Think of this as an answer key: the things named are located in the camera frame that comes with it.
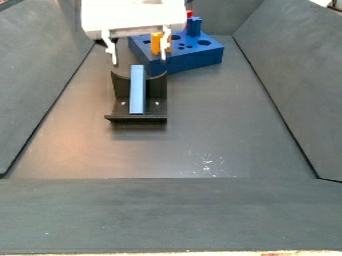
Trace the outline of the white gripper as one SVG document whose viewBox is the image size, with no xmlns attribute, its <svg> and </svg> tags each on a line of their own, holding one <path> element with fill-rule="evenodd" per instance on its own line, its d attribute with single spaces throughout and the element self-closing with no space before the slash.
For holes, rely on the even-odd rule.
<svg viewBox="0 0 342 256">
<path fill-rule="evenodd" d="M 103 39 L 105 52 L 117 64 L 117 37 L 162 32 L 160 57 L 166 61 L 172 31 L 187 23 L 184 0 L 81 0 L 81 28 L 92 40 Z"/>
</svg>

